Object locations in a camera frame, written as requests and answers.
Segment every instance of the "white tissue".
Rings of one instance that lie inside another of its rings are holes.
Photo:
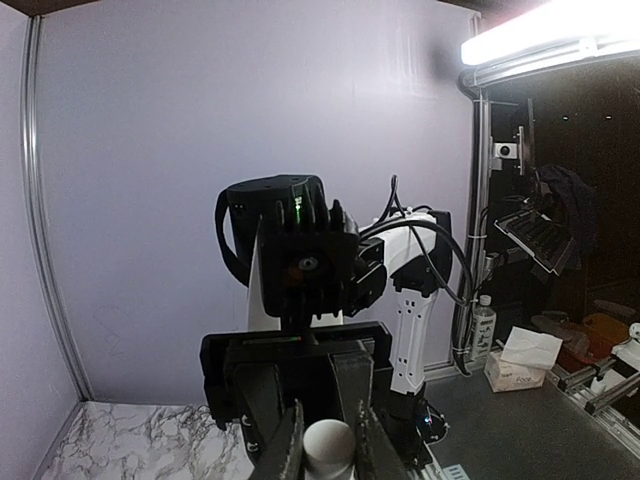
[[[556,363],[562,340],[546,333],[513,327],[500,360],[527,367],[551,370]]]

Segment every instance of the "white cup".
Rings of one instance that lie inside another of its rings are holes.
[[[313,480],[349,480],[353,478],[353,454],[356,438],[344,422],[320,420],[304,433],[306,478]]]

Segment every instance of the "ceiling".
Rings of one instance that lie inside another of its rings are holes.
[[[549,0],[439,0],[482,13],[485,27],[493,27],[517,17]]]
[[[44,15],[64,8],[75,7],[97,0],[0,0],[29,16]]]
[[[44,15],[65,8],[83,5],[98,0],[0,0],[29,16]],[[500,23],[513,18],[547,0],[439,0],[461,7],[477,10],[491,23]]]

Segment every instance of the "marble surface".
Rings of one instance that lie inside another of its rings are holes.
[[[207,407],[82,405],[42,479],[245,480],[239,425],[218,430]]]

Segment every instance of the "water bottle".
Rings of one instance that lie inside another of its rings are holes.
[[[491,352],[497,316],[490,305],[491,297],[480,295],[479,305],[473,309],[472,340],[469,353],[471,361],[486,358]]]

